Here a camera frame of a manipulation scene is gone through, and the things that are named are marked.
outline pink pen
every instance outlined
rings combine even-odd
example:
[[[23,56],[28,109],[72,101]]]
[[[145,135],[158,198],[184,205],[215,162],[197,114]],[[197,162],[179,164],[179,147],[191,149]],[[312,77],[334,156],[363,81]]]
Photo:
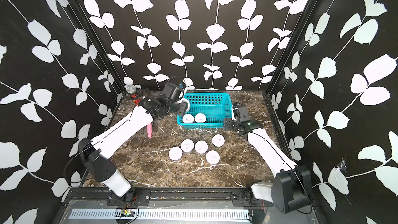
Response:
[[[152,123],[147,125],[148,138],[152,137]]]

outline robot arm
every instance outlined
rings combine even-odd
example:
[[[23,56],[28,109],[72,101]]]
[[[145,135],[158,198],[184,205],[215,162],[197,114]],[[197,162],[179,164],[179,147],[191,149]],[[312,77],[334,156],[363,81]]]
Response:
[[[94,179],[105,184],[117,196],[127,197],[125,194],[131,185],[109,158],[124,142],[156,118],[173,112],[183,116],[189,110],[189,101],[183,99],[185,93],[185,84],[166,83],[162,92],[144,98],[139,106],[106,132],[92,140],[81,140],[78,145],[80,158]]]
[[[286,214],[308,206],[311,202],[311,174],[305,166],[287,157],[257,121],[252,120],[245,105],[234,103],[233,118],[224,119],[224,130],[235,131],[260,153],[270,167],[274,183],[259,182],[251,186],[252,196],[275,204]]]

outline white round container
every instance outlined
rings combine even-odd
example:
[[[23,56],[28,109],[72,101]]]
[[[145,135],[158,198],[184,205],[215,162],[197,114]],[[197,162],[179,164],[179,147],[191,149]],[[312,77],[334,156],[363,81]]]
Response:
[[[192,114],[187,113],[186,115],[184,115],[184,117],[182,117],[182,122],[184,123],[193,123],[193,116]]]
[[[169,157],[171,160],[177,161],[182,157],[182,150],[180,147],[172,147],[169,151]]]
[[[209,146],[207,145],[207,143],[203,140],[196,142],[195,144],[195,151],[199,154],[203,154],[207,152],[207,148]]]
[[[217,164],[220,161],[220,154],[216,151],[207,152],[206,160],[209,164]]]
[[[225,143],[225,139],[221,134],[214,135],[211,141],[216,147],[222,147]]]
[[[195,115],[195,122],[204,123],[206,122],[206,116],[203,113],[198,113]]]
[[[195,145],[193,144],[193,141],[190,139],[185,139],[182,143],[181,143],[181,150],[183,152],[190,152],[193,150],[193,147]]]

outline black and white leaf wallpaper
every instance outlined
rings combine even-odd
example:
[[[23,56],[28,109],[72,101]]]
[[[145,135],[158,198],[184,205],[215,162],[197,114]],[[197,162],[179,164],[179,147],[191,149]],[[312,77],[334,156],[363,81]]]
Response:
[[[271,101],[328,223],[396,223],[396,0],[318,0]]]
[[[0,223],[50,223],[121,93],[67,0],[0,0]]]
[[[126,84],[259,90],[307,0],[77,0]]]

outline brown marble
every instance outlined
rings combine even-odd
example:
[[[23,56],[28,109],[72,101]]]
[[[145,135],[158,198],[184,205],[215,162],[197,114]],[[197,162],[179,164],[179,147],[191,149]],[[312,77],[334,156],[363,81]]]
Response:
[[[228,92],[232,102],[243,102],[252,118],[259,121],[272,140],[275,131],[261,92]],[[112,125],[132,111],[134,103],[123,99]],[[245,187],[254,181],[272,182],[271,170],[251,147],[249,142],[235,132],[222,129],[185,129],[177,124],[175,114],[152,123],[152,138],[147,137],[146,128],[137,132],[111,157],[121,173],[135,187]],[[222,134],[225,144],[215,147],[211,139]],[[220,162],[211,166],[206,155],[194,150],[184,153],[178,162],[168,157],[169,149],[179,146],[189,138],[194,143],[204,140],[209,150],[220,154]],[[103,186],[94,180],[85,186]]]

